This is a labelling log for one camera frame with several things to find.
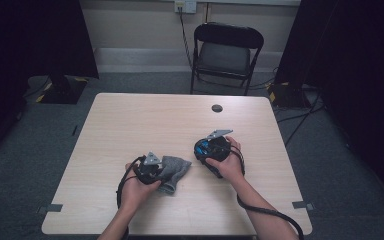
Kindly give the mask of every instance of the white wall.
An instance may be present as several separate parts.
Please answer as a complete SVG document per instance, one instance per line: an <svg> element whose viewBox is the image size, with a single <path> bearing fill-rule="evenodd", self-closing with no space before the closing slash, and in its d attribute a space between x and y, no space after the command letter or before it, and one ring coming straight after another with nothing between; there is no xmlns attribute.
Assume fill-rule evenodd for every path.
<svg viewBox="0 0 384 240"><path fill-rule="evenodd" d="M179 15L173 2L82 0L86 25L94 48L177 49L184 52ZM205 21L249 26L265 38L262 55L275 56L285 48L298 6L197 3L196 14L184 14L190 48L193 31Z"/></svg>

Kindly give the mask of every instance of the black chair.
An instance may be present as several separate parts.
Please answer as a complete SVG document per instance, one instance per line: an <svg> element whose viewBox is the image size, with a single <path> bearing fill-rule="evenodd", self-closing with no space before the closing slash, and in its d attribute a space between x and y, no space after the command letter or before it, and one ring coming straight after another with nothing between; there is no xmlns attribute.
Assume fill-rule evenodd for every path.
<svg viewBox="0 0 384 240"><path fill-rule="evenodd" d="M209 22L194 32L194 52L190 94L194 91L195 74L212 75L245 81L248 94L258 54L264 44L263 36L255 29L223 23ZM251 50L255 54L251 60Z"/></svg>

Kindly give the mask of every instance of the wooden table top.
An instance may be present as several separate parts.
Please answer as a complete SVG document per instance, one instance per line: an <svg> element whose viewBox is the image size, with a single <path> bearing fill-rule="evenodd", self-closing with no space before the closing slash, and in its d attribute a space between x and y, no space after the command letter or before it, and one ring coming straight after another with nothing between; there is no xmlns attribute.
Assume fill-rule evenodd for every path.
<svg viewBox="0 0 384 240"><path fill-rule="evenodd" d="M212 106L223 111L216 113ZM52 204L45 234L100 234L117 211L126 163L152 151L191 161L174 195L155 192L130 222L132 235L255 235L236 192L196 160L194 144L215 129L241 143L246 179L309 234L302 196L267 98L101 93L95 98Z"/></svg>

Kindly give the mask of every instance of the black round hole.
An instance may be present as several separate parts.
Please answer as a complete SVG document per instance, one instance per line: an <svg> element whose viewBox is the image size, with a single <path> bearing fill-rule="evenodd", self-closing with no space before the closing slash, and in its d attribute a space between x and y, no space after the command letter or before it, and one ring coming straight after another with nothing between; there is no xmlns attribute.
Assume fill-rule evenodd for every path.
<svg viewBox="0 0 384 240"><path fill-rule="evenodd" d="M223 111L223 107L218 105L218 104L214 104L211 109L214 111L214 112L221 112Z"/></svg>

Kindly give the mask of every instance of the gray sock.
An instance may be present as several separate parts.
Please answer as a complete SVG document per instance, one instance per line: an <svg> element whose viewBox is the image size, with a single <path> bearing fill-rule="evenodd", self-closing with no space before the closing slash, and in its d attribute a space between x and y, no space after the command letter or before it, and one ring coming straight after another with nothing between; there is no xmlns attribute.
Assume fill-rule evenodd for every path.
<svg viewBox="0 0 384 240"><path fill-rule="evenodd" d="M162 184L158 190L160 192L173 194L176 191L177 182L186 174L191 164L192 162L178 157L163 156L163 171L159 176L169 180Z"/></svg>

